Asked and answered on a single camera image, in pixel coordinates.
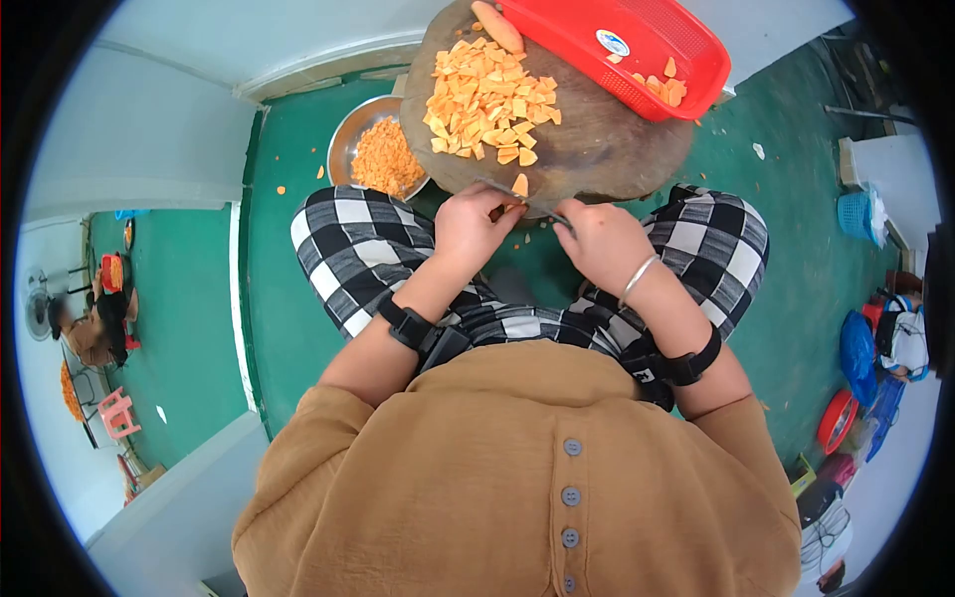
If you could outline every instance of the silver bracelet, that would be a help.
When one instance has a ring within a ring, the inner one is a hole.
[[[643,277],[644,272],[646,272],[647,268],[650,267],[650,264],[652,264],[655,261],[660,261],[659,255],[653,255],[652,257],[644,261],[644,264],[642,266],[637,268],[637,273],[633,274],[633,277],[630,278],[630,281],[626,283],[626,288],[624,288],[624,293],[620,295],[620,300],[617,301],[617,309],[623,309],[626,306],[626,303],[625,303],[626,296],[630,294],[630,292],[633,290],[633,287],[637,286],[637,282],[639,282],[640,278]]]

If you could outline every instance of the black wrist strap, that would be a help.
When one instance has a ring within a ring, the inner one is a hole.
[[[723,339],[719,335],[719,329],[710,322],[712,333],[710,341],[700,352],[687,352],[683,356],[676,358],[659,357],[660,374],[665,380],[674,386],[688,386],[700,380],[703,372],[713,364],[719,355],[720,348],[723,346]]]
[[[389,330],[392,338],[419,354],[426,354],[439,336],[438,328],[414,312],[414,309],[402,309],[396,305],[391,296],[378,305],[378,312],[392,324]]]

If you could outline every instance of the brown shirt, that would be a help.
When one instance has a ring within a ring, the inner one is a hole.
[[[547,340],[377,410],[311,388],[232,537],[249,595],[789,595],[796,503],[757,401],[688,423],[635,398]]]
[[[96,331],[96,325],[89,319],[74,321],[65,338],[66,345],[80,363],[88,367],[102,367],[113,362],[109,340]]]

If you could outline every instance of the wooden cutting board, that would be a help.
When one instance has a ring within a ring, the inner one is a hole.
[[[649,122],[586,75],[524,37],[527,57],[520,63],[531,76],[553,76],[562,124],[547,122],[534,129],[539,159],[528,167],[517,160],[497,161],[497,150],[486,148],[478,161],[431,150],[434,134],[422,119],[425,102],[434,93],[435,54],[450,50],[458,39],[473,42],[486,32],[472,32],[476,22],[470,0],[456,0],[428,26],[421,50],[412,63],[401,102],[400,119],[414,156],[444,190],[456,193],[475,181],[491,178],[511,186],[519,172],[527,175],[529,195],[554,207],[561,199],[580,196],[589,203],[635,199],[652,193],[683,163],[693,135],[693,123],[675,118]],[[463,35],[455,34],[462,30]]]

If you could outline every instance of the knife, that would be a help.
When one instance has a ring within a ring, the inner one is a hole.
[[[562,216],[562,215],[558,214],[557,212],[555,212],[553,209],[549,209],[549,208],[547,208],[547,207],[544,207],[544,206],[541,205],[540,203],[532,202],[530,199],[524,197],[523,195],[520,195],[520,194],[518,194],[518,193],[515,193],[513,190],[511,190],[510,188],[508,188],[507,186],[504,186],[503,184],[501,184],[501,183],[499,183],[499,182],[494,182],[494,181],[492,181],[491,179],[487,179],[487,178],[484,178],[484,177],[482,177],[482,176],[478,176],[478,177],[477,177],[477,180],[480,181],[480,182],[484,182],[484,183],[490,185],[491,187],[497,189],[497,190],[500,191],[501,193],[504,193],[504,194],[506,194],[506,195],[510,195],[511,197],[514,197],[515,199],[520,199],[522,203],[527,203],[528,205],[533,205],[535,208],[539,209],[540,211],[544,212],[545,214],[547,214],[548,216],[550,216],[551,218],[553,218],[555,222],[560,222],[561,224],[567,226],[567,229],[570,230],[570,234],[572,234],[572,235],[574,236],[574,238],[577,238],[577,234],[574,232],[574,226],[571,225],[570,221],[567,220],[564,216]]]

